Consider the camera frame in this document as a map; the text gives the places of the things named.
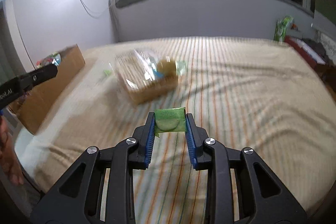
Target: person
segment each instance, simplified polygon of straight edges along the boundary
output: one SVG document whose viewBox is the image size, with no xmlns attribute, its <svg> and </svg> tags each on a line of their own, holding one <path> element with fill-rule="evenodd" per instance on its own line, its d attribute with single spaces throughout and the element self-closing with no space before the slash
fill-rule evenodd
<svg viewBox="0 0 336 224">
<path fill-rule="evenodd" d="M 21 166 L 14 151 L 13 138 L 8 131 L 2 110 L 0 110 L 0 165 L 14 185 L 24 184 Z"/>
</svg>

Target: metal bolt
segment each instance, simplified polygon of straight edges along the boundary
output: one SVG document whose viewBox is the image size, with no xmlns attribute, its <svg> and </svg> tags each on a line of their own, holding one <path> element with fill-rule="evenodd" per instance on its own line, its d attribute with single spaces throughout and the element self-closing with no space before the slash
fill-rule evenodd
<svg viewBox="0 0 336 224">
<path fill-rule="evenodd" d="M 127 144 L 135 144 L 137 141 L 136 141 L 136 139 L 135 138 L 128 138 L 127 140 L 126 140 L 126 143 Z"/>
<path fill-rule="evenodd" d="M 209 144 L 209 145 L 213 145 L 213 144 L 215 144 L 215 142 L 216 142 L 216 140 L 213 139 L 213 138 L 207 138 L 207 139 L 205 140 L 205 143 L 206 143 L 206 144 Z"/>
<path fill-rule="evenodd" d="M 243 149 L 245 154 L 251 155 L 253 153 L 253 149 L 251 147 L 244 147 Z"/>
<path fill-rule="evenodd" d="M 87 151 L 89 154 L 94 154 L 95 152 L 97 152 L 97 147 L 95 147 L 95 146 L 90 146 L 86 151 Z"/>
</svg>

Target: green candy packet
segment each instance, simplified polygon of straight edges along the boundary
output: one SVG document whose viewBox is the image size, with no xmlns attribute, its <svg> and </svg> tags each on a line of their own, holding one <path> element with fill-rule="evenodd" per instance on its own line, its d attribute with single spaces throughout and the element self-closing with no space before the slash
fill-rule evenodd
<svg viewBox="0 0 336 224">
<path fill-rule="evenodd" d="M 155 110 L 154 133 L 156 137 L 163 132 L 185 132 L 186 130 L 185 107 Z"/>
</svg>

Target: bedsheet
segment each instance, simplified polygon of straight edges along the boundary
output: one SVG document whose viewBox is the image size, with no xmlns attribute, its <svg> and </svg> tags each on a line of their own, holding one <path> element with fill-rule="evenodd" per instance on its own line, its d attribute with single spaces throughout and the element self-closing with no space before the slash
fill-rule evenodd
<svg viewBox="0 0 336 224">
<path fill-rule="evenodd" d="M 185 60 L 188 73 L 173 92 L 134 107 L 119 95 L 113 77 L 104 78 L 103 70 L 109 63 L 113 66 L 116 54 L 144 47 Z M 20 157 L 43 190 L 87 147 L 115 146 L 145 123 L 148 112 L 180 106 L 226 147 L 256 150 L 307 211 L 335 181 L 336 105 L 317 75 L 286 44 L 230 37 L 161 38 L 94 48 L 83 55 L 85 68 Z M 134 171 L 137 223 L 203 223 L 206 181 L 207 172 L 190 165 L 184 133 L 162 133 L 149 169 Z"/>
</svg>

